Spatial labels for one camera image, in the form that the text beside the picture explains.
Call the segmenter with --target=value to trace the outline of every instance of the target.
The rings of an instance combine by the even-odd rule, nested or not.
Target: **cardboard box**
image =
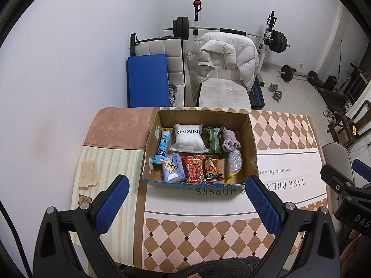
[[[214,183],[213,185],[199,183],[199,184],[188,184],[188,183],[168,183],[164,182],[162,165],[153,164],[151,161],[157,152],[158,145],[161,140],[161,129],[162,127],[174,127],[175,124],[203,124],[204,127],[222,127],[225,126],[227,129],[232,130],[236,134],[237,140],[241,143],[241,154],[242,154],[242,170],[234,176],[229,184],[225,183]],[[203,141],[207,147],[208,137],[202,133]],[[167,153],[174,153],[170,150],[172,144],[176,141],[175,132],[171,134],[170,142],[168,145]],[[179,153],[181,156],[199,155],[197,153]],[[226,175],[227,166],[226,159],[219,161],[220,169]],[[237,113],[233,109],[223,111],[222,109],[208,110],[207,108],[195,109],[195,108],[177,108],[169,109],[163,108],[158,110],[155,114],[153,125],[149,132],[147,143],[144,151],[144,162],[142,169],[142,179],[147,181],[153,186],[162,187],[181,187],[181,188],[200,188],[200,187],[224,187],[229,185],[230,187],[243,188],[245,179],[250,175],[255,174],[258,176],[257,170],[257,152],[255,146],[254,135],[252,131],[251,121],[249,115],[246,113]]]

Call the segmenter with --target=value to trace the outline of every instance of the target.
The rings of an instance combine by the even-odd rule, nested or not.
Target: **shoe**
[[[325,110],[323,112],[323,115],[326,116],[326,117],[330,117],[332,115],[332,112],[330,110]]]
[[[330,117],[327,118],[328,122],[329,123],[335,123],[336,122],[336,118],[334,115],[331,115]]]

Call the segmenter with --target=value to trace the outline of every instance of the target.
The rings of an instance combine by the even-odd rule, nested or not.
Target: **black fuzzy fabric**
[[[260,260],[254,256],[212,260],[190,266],[176,274],[169,275],[169,278],[187,278],[196,273],[202,278],[248,278]],[[278,278],[287,275],[288,272],[282,269]]]

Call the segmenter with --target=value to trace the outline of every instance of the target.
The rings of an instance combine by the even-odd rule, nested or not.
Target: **white package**
[[[176,143],[170,147],[175,152],[183,153],[207,153],[201,138],[202,124],[200,125],[182,125],[176,124],[175,137]]]

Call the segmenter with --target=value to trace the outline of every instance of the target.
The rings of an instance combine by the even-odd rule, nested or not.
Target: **green snack package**
[[[209,134],[209,147],[208,147],[208,154],[220,154],[221,148],[219,143],[219,127],[204,127],[204,131]]]

